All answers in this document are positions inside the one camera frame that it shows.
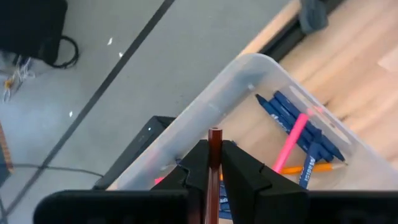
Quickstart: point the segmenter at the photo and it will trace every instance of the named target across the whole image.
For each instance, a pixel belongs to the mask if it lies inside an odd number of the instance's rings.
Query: black device
[[[93,189],[107,189],[134,162],[155,139],[174,121],[175,118],[153,116],[142,127],[128,147],[114,162],[104,177],[98,180]]]
[[[35,224],[204,223],[206,140],[148,191],[63,191],[43,199]],[[235,224],[395,223],[397,192],[311,192],[275,173],[230,141],[221,165]]]
[[[0,0],[0,50],[43,60],[53,67],[76,63],[76,42],[62,35],[68,9],[66,0]],[[70,62],[55,65],[60,41],[75,48]]]

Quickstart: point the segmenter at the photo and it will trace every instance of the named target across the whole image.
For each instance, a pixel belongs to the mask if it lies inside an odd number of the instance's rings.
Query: gray floor
[[[79,43],[78,65],[47,69],[0,105],[14,163],[43,162],[162,0],[68,2],[64,33]],[[177,116],[287,2],[176,0],[50,165],[105,173],[151,116]],[[61,57],[68,54],[61,49]],[[18,168],[1,187],[6,208],[34,172]],[[31,223],[44,196],[89,189],[96,180],[46,170],[9,223]]]

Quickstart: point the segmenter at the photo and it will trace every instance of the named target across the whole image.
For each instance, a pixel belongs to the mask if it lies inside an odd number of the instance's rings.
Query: blue marker
[[[291,125],[291,127],[294,126],[296,123],[296,118],[293,117],[280,103],[277,101],[275,98],[271,99],[269,103],[272,105],[273,108],[277,112],[279,112],[280,115],[282,115],[283,118],[286,119],[286,121]],[[312,142],[313,136],[310,134],[306,129],[304,129],[301,133],[301,137],[303,137],[305,140],[308,142]]]
[[[291,126],[276,110],[275,108],[272,107],[270,103],[266,99],[264,99],[262,96],[256,94],[257,101],[260,103],[260,105],[267,111],[267,113],[273,118],[281,127],[282,129],[287,133],[290,134],[293,126]],[[310,143],[307,142],[304,138],[299,138],[297,140],[297,145],[300,146],[304,152],[308,152]],[[326,149],[324,152],[322,152],[323,156],[319,156],[319,154],[315,157],[315,159],[318,161],[320,159],[325,159],[326,161],[331,161],[333,159],[333,155],[331,155]]]
[[[292,102],[289,101],[289,99],[286,98],[285,95],[283,95],[281,92],[276,91],[274,93],[274,98],[287,110],[290,112],[291,115],[293,115],[296,119],[300,114],[299,109],[294,106]],[[310,134],[315,135],[319,131],[317,127],[315,127],[311,122],[307,122],[305,125],[305,129],[307,129]],[[337,159],[341,161],[345,161],[344,156],[340,152],[340,150],[324,135],[322,135],[322,145],[329,151],[331,152],[334,156],[337,157]]]
[[[220,197],[226,197],[225,187],[220,186]]]
[[[219,218],[228,219],[228,220],[232,220],[231,212],[219,211],[218,212],[218,217]]]
[[[220,197],[220,203],[228,203],[227,197]]]
[[[220,203],[220,211],[226,211],[229,210],[229,203]]]
[[[317,136],[314,137],[314,141],[311,143],[307,157],[305,158],[304,161],[303,171],[300,175],[300,180],[298,181],[298,184],[305,189],[307,189],[308,181],[310,181],[312,170],[316,162],[315,157],[318,155],[318,151],[321,148],[320,144],[321,140],[322,140],[322,132],[319,131]]]

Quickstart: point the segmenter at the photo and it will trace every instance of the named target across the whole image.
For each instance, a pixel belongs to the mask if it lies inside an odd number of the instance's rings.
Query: pink pen
[[[296,123],[293,126],[290,135],[287,137],[285,145],[283,146],[281,152],[278,155],[276,163],[272,166],[272,169],[280,174],[283,166],[286,163],[287,158],[289,157],[294,145],[296,144],[297,140],[299,139],[301,132],[303,131],[305,124],[308,121],[308,116],[306,114],[300,113],[298,116]]]

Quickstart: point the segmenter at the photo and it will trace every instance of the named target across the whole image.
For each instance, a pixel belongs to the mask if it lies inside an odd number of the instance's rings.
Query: clear plastic container
[[[247,54],[233,60],[109,188],[145,190],[183,157],[258,85],[267,94],[281,91],[346,156],[348,166],[331,175],[313,175],[316,189],[398,189],[398,173],[273,59]]]

